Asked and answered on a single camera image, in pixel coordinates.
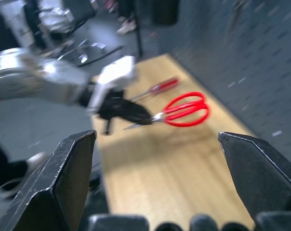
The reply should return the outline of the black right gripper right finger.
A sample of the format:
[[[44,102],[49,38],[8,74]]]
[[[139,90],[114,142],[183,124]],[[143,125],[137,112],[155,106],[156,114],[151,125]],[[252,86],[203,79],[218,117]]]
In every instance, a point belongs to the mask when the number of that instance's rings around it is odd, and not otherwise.
[[[265,140],[219,132],[234,186],[250,217],[291,211],[291,162]]]

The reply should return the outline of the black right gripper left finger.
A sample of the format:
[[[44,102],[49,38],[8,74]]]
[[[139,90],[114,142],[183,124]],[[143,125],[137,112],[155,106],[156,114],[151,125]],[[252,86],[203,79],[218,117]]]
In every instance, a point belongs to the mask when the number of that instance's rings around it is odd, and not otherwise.
[[[0,218],[0,231],[76,231],[88,193],[95,130],[62,140]]]

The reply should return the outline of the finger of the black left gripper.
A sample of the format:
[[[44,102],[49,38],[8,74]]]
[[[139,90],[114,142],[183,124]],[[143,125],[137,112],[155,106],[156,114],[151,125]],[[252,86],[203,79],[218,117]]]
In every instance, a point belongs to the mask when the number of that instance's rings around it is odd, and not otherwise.
[[[104,135],[110,135],[111,134],[111,128],[112,128],[112,117],[104,118],[106,121],[105,128],[103,130]]]
[[[131,101],[125,102],[125,119],[139,125],[152,124],[152,115],[147,109]]]

